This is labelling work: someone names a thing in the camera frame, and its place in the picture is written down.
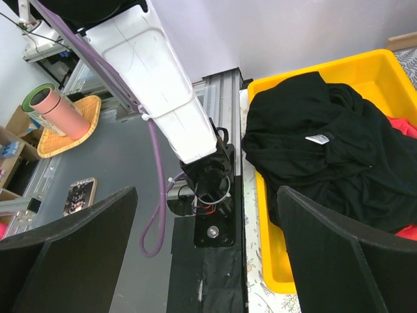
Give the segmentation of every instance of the black cloth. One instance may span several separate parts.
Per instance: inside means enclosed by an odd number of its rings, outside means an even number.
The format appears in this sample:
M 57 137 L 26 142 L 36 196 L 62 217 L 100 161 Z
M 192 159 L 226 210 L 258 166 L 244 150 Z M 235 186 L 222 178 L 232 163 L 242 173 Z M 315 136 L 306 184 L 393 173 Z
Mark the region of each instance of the black cloth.
M 330 141 L 306 139 L 319 134 Z M 277 225 L 282 185 L 381 230 L 417 222 L 417 140 L 353 88 L 325 83 L 318 72 L 256 94 L 242 148 L 266 181 Z

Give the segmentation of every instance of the pink cup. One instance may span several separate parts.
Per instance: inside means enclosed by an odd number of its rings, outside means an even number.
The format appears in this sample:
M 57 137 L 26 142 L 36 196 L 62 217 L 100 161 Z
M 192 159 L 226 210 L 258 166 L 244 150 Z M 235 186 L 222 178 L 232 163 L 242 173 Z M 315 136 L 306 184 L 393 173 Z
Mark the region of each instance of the pink cup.
M 68 103 L 67 99 L 51 88 L 38 92 L 30 101 L 30 106 L 73 140 L 80 139 L 90 129 L 90 123 Z

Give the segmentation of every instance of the metal screw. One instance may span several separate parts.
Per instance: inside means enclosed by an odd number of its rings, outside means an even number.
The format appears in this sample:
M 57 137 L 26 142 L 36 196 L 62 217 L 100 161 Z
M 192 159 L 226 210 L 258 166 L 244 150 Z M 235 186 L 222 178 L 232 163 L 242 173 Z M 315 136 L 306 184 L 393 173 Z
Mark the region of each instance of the metal screw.
M 217 226 L 210 226 L 207 230 L 207 236 L 210 238 L 216 238 L 219 236 L 219 229 Z

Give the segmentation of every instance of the patterned tablecloth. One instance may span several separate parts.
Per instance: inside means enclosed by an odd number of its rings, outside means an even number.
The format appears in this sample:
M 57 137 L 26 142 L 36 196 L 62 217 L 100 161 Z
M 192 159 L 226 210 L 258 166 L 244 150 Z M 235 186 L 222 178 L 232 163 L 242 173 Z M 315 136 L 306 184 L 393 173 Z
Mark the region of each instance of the patterned tablecloth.
M 396 52 L 395 56 L 417 89 L 417 48 Z M 248 91 L 243 90 L 240 92 L 242 137 L 246 130 L 248 110 Z M 301 313 L 296 294 L 274 293 L 263 280 L 255 168 L 246 160 L 244 151 L 242 159 L 249 312 Z

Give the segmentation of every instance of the red cloth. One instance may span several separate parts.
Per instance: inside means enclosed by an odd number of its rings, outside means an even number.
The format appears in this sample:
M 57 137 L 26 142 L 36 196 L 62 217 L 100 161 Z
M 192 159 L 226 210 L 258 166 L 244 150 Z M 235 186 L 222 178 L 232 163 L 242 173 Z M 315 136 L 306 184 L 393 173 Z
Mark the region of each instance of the red cloth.
M 387 116 L 391 123 L 391 126 L 400 130 L 404 135 L 408 137 L 417 138 L 417 127 L 410 124 L 408 119 L 394 119 Z M 417 241 L 417 226 L 409 225 L 403 230 L 396 233 L 397 236 Z
M 0 240 L 6 235 L 7 225 L 4 223 L 0 223 Z
M 417 127 L 412 126 L 408 119 L 394 119 L 389 116 L 387 116 L 387 118 L 390 121 L 391 126 L 400 130 L 404 135 L 417 138 Z

